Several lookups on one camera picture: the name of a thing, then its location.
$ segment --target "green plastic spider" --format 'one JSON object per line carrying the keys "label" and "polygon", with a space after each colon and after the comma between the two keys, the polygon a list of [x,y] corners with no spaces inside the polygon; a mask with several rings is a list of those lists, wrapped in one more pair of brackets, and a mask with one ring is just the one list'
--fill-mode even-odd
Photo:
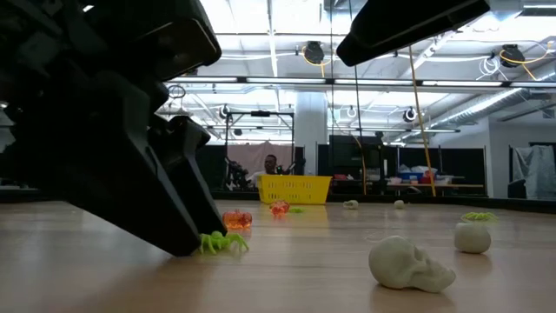
{"label": "green plastic spider", "polygon": [[201,234],[201,247],[199,247],[199,251],[203,254],[205,252],[204,245],[207,244],[208,250],[212,252],[212,254],[216,254],[215,248],[218,250],[226,249],[232,242],[237,242],[240,250],[242,246],[249,250],[249,246],[241,235],[228,233],[224,236],[220,231],[213,231],[211,235]]}
{"label": "green plastic spider", "polygon": [[493,213],[475,213],[469,212],[461,217],[461,220],[468,223],[473,222],[497,222],[498,217]]}
{"label": "green plastic spider", "polygon": [[303,213],[303,212],[305,212],[305,209],[295,207],[295,208],[289,209],[289,212],[290,213]]}

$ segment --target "orange plastic object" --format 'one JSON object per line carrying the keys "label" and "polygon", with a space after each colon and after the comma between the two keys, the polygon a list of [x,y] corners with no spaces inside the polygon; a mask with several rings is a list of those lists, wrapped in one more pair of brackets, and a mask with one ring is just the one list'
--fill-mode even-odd
{"label": "orange plastic object", "polygon": [[226,224],[226,227],[230,230],[232,229],[246,229],[251,226],[253,222],[253,217],[251,213],[240,212],[235,210],[233,212],[224,212],[222,214],[222,221]]}
{"label": "orange plastic object", "polygon": [[270,204],[270,211],[274,215],[286,214],[289,211],[289,203],[284,200],[276,200]]}

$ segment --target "white skull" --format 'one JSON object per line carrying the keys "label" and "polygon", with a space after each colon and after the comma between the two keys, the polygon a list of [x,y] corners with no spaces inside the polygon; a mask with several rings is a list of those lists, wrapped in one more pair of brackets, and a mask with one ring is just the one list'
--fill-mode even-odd
{"label": "white skull", "polygon": [[424,250],[401,236],[380,240],[368,255],[368,266],[379,283],[402,289],[415,287],[441,292],[455,280],[455,273],[431,260]]}

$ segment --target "man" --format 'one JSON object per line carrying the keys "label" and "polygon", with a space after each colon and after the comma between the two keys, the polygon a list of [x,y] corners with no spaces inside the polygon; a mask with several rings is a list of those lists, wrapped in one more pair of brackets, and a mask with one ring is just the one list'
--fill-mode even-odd
{"label": "man", "polygon": [[251,175],[251,177],[248,178],[248,180],[250,180],[251,183],[255,185],[255,187],[259,187],[258,177],[260,175],[275,175],[276,174],[276,163],[277,163],[277,161],[278,160],[276,159],[275,155],[267,155],[267,157],[265,157],[265,159],[264,159],[264,170],[253,173],[253,175]]}

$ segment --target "yellow plastic crate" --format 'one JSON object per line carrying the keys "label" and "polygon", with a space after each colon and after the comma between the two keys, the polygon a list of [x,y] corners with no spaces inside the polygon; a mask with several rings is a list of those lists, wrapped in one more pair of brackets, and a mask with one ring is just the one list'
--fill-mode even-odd
{"label": "yellow plastic crate", "polygon": [[276,200],[291,204],[324,204],[330,179],[330,176],[260,175],[259,196],[267,204]]}

